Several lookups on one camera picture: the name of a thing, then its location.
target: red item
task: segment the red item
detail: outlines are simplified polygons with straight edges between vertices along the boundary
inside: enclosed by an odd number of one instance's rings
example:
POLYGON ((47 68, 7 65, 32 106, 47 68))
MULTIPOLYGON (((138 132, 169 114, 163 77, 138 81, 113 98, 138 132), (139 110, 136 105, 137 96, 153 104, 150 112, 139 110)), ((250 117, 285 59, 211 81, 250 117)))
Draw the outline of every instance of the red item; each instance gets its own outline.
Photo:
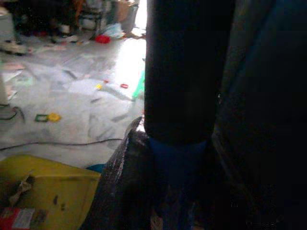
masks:
POLYGON ((128 88, 128 85, 127 85, 127 84, 121 84, 120 86, 121 86, 121 88, 124 88, 124 89, 127 89, 127 88, 128 88))
POLYGON ((30 230, 34 209, 6 207, 0 216, 1 230, 30 230))
POLYGON ((95 38, 95 41, 98 42, 98 43, 107 44, 111 41, 111 38, 109 36, 105 36, 105 35, 98 35, 95 38))

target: red object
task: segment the red object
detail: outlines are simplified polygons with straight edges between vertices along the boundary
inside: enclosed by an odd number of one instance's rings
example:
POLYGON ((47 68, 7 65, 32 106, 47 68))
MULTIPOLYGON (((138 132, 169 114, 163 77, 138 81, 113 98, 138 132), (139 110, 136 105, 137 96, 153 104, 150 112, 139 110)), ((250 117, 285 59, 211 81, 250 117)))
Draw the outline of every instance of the red object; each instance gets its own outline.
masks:
POLYGON ((22 226, 22 224, 20 223, 15 223, 15 221, 27 221, 27 223, 25 223, 26 225, 30 225, 30 220, 31 220, 31 216, 30 218, 25 219, 23 217, 21 217, 20 213, 21 213, 22 209, 20 208, 11 208, 11 207, 6 207, 1 216, 0 216, 0 229, 1 230, 30 230, 30 228, 22 226))
POLYGON ((128 85, 127 85, 127 84, 121 84, 120 86, 121 86, 121 88, 124 88, 124 89, 127 89, 127 88, 128 88, 128 85))
POLYGON ((98 35, 95 38, 95 41, 98 42, 98 43, 107 44, 111 41, 111 38, 109 36, 105 36, 105 35, 98 35))

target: yellow plastic tray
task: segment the yellow plastic tray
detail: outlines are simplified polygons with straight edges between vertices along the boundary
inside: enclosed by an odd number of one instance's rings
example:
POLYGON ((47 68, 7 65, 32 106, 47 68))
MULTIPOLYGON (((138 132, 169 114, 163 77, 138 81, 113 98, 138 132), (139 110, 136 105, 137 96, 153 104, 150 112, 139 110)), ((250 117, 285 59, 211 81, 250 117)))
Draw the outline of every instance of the yellow plastic tray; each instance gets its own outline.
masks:
POLYGON ((89 211, 100 173, 28 155, 6 158, 0 161, 0 211, 29 172, 32 189, 16 206, 35 208, 34 217, 43 213, 31 230, 77 230, 89 211))

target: blue object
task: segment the blue object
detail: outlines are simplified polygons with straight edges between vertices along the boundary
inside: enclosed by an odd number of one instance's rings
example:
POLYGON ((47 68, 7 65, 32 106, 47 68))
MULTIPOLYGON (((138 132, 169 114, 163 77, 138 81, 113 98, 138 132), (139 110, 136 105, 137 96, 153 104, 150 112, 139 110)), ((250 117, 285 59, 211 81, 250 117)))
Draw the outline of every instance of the blue object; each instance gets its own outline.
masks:
POLYGON ((105 166, 106 166, 105 164, 94 164, 94 165, 87 167, 86 169, 92 170, 98 173, 102 173, 105 166))
POLYGON ((160 183, 167 188, 162 198, 163 208, 160 215, 163 219, 163 230, 193 229, 193 187, 198 179, 197 171, 201 164, 207 142, 191 145, 167 145, 150 138, 151 148, 155 155, 155 163, 160 183))

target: green object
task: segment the green object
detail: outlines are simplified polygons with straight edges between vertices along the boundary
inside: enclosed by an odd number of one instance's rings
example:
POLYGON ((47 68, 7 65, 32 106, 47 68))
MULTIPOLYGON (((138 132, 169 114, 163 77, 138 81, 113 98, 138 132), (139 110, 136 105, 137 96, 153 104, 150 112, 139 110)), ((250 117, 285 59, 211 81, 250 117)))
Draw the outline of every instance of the green object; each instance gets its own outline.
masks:
POLYGON ((48 115, 47 114, 37 114, 35 117, 36 122, 47 122, 48 121, 48 115))
POLYGON ((138 87, 136 88, 136 90, 134 91, 133 95, 132 95, 132 98, 135 99, 138 97, 139 93, 141 91, 144 91, 145 90, 145 71, 143 70, 142 71, 142 76, 139 80, 139 83, 138 83, 138 87))

